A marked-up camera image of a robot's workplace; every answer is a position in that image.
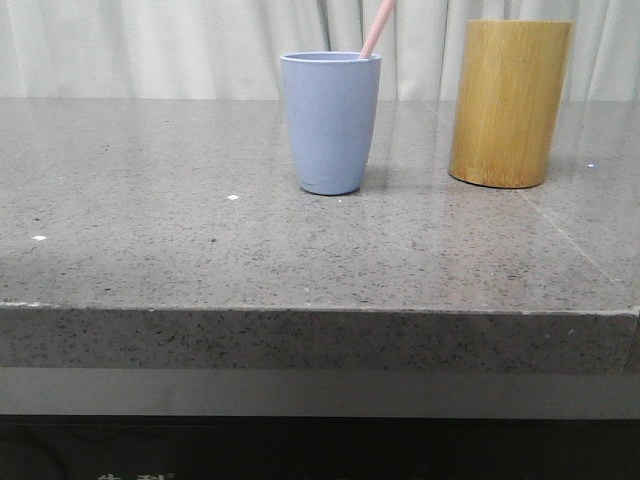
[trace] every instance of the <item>countertop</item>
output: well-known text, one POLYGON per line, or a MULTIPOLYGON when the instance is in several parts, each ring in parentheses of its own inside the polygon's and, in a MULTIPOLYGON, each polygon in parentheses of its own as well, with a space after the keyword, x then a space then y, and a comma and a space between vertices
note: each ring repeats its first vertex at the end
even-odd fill
POLYGON ((269 101, 0 99, 0 365, 640 370, 640 107, 566 103, 541 186, 447 174, 379 105, 365 182, 296 184, 269 101))

